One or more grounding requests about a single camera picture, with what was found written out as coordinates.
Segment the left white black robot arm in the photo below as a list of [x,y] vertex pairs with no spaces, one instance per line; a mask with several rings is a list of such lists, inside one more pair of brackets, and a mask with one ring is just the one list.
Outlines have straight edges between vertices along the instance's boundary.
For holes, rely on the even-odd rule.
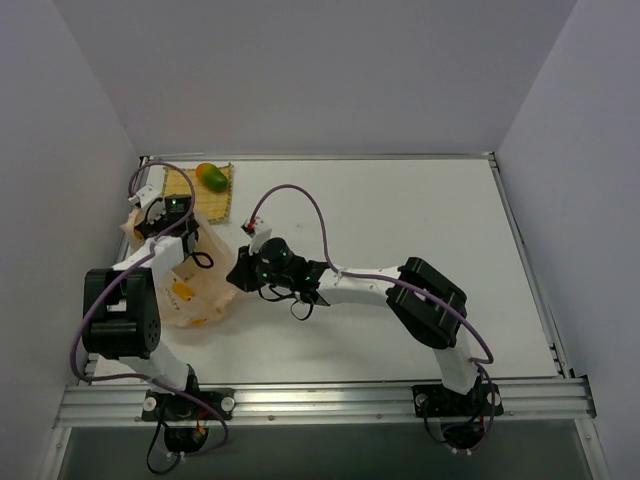
[[170,195],[150,207],[160,213],[143,223],[149,235],[144,245],[126,260],[86,274],[82,331],[74,345],[117,360],[134,371],[132,378],[168,391],[166,408],[179,419],[190,419],[200,411],[202,395],[194,369],[161,341],[156,287],[194,253],[194,198]]

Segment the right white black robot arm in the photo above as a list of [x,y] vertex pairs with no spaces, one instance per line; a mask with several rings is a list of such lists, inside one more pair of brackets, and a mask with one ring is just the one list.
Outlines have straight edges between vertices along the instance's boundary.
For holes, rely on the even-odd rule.
[[433,350],[440,368],[444,400],[455,412],[480,400],[479,362],[466,333],[466,294],[426,261],[411,257],[387,269],[340,268],[297,255],[274,237],[261,246],[243,246],[226,276],[243,292],[279,287],[311,307],[340,304],[388,308],[411,337]]

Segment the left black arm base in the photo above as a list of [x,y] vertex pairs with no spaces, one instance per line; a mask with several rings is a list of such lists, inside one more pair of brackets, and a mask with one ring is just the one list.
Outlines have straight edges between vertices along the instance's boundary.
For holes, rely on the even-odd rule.
[[229,440],[227,421],[233,417],[235,391],[230,388],[193,391],[184,396],[148,390],[140,419],[157,423],[171,453],[195,455],[223,447]]

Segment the translucent peach plastic bag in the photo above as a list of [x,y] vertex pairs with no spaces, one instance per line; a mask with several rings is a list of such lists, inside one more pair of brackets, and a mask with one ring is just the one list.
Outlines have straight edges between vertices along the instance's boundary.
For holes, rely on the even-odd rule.
[[164,326],[186,328],[220,321],[238,293],[226,281],[235,255],[201,212],[195,213],[195,219],[199,225],[196,250],[208,254],[214,265],[202,269],[188,259],[163,277],[156,297]]

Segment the orange green fake mango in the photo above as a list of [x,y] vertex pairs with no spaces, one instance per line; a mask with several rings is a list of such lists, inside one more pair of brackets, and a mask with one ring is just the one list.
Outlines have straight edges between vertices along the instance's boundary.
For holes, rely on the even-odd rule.
[[228,178],[214,164],[199,164],[196,167],[195,174],[197,180],[211,192],[223,193],[228,189]]

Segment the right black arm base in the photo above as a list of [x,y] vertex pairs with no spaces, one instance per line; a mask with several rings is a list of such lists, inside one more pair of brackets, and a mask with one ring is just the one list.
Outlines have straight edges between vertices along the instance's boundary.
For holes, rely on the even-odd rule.
[[427,435],[453,454],[471,455],[483,444],[495,419],[504,414],[499,388],[480,380],[469,393],[459,394],[441,384],[412,387],[415,415]]

